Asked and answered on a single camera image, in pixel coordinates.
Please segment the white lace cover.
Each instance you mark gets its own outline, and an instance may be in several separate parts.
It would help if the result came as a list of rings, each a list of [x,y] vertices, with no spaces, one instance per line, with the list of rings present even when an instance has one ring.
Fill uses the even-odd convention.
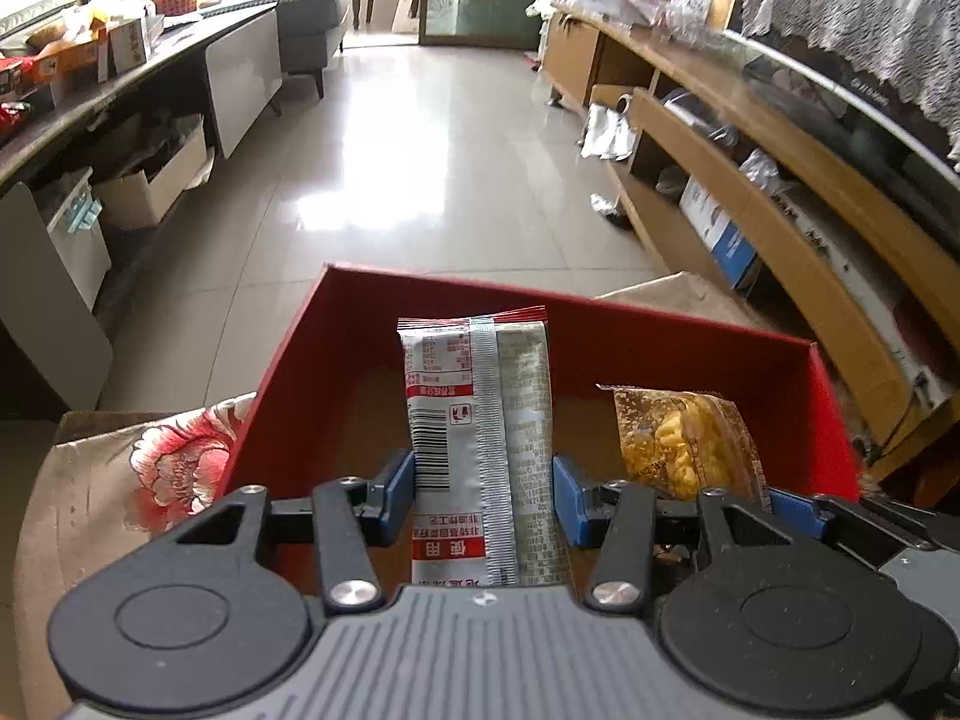
[[[774,29],[890,83],[958,161],[958,0],[743,0],[743,32]]]

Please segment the white paper bag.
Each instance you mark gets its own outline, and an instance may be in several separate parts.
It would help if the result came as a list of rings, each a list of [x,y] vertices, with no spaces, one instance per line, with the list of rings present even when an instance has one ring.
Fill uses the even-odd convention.
[[[622,94],[613,106],[590,103],[581,138],[581,156],[621,163],[635,153],[638,133],[630,124],[631,96]]]

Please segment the floral beige tablecloth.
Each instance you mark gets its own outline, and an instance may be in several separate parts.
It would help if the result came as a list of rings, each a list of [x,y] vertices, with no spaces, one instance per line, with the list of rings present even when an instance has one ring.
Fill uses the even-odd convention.
[[[60,596],[185,517],[183,497],[161,500],[163,479],[213,493],[260,483],[274,496],[299,497],[337,476],[375,472],[409,440],[398,321],[529,305],[547,312],[553,447],[592,476],[625,469],[612,392],[636,385],[732,401],[775,488],[854,486],[818,349],[739,322],[722,294],[697,304],[685,277],[584,299],[331,266],[253,394],[176,416],[65,416],[14,558],[14,640],[29,717],[67,710],[46,644]]]

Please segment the white red striped snack packet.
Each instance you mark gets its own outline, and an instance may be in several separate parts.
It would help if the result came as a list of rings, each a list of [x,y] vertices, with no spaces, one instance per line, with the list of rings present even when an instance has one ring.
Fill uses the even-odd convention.
[[[568,583],[551,489],[547,311],[402,319],[397,333],[415,452],[413,582]]]

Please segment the wooden TV console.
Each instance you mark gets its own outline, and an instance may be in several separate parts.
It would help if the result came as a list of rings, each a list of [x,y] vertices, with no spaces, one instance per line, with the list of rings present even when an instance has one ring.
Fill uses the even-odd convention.
[[[640,139],[612,176],[638,238],[667,268],[719,281],[704,245],[682,231],[680,211],[654,190],[663,169],[697,179],[731,216],[835,366],[875,449],[871,476],[884,483],[958,424],[958,398],[924,405],[882,333],[828,263],[823,245],[739,171],[731,156],[667,110],[662,93],[680,89],[717,110],[749,142],[784,161],[905,288],[932,323],[931,340],[958,355],[958,263],[874,184],[776,112],[730,65],[589,13],[556,7],[548,21],[544,72],[556,98],[576,109],[630,96]]]

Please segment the grey sofa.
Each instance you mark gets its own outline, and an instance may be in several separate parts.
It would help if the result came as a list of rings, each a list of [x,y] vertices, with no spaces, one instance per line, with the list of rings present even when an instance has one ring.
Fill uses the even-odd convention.
[[[274,5],[278,23],[280,67],[285,75],[309,76],[324,99],[324,71],[347,32],[347,0],[223,0],[206,13]]]

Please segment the cardboard box under table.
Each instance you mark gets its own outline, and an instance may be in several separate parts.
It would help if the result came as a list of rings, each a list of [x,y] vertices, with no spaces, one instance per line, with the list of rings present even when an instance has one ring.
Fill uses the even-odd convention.
[[[93,185],[104,222],[122,231],[158,226],[186,190],[206,181],[212,158],[202,114],[153,128],[143,148],[130,153],[114,176]]]

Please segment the black television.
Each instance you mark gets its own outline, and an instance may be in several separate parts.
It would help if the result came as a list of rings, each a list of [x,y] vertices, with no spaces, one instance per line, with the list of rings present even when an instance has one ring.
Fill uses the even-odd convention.
[[[958,160],[944,127],[892,83],[800,37],[732,29],[722,36],[740,50],[750,88],[877,185],[947,254],[958,254]]]

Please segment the yellow waffle snack bag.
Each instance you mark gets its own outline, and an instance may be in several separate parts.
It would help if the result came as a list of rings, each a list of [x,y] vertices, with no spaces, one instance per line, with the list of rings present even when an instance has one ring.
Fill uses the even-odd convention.
[[[770,509],[757,446],[732,401],[628,385],[602,390],[613,397],[626,479],[667,499],[722,488]]]

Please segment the red cardboard box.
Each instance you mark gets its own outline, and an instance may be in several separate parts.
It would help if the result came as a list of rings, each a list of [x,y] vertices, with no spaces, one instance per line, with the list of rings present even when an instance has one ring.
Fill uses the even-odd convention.
[[[329,268],[281,345],[221,494],[299,499],[306,538],[260,562],[320,600],[407,585],[573,582],[553,460],[625,474],[620,385],[701,403],[709,437],[649,436],[654,478],[765,502],[859,493],[827,372],[804,341],[604,301]]]

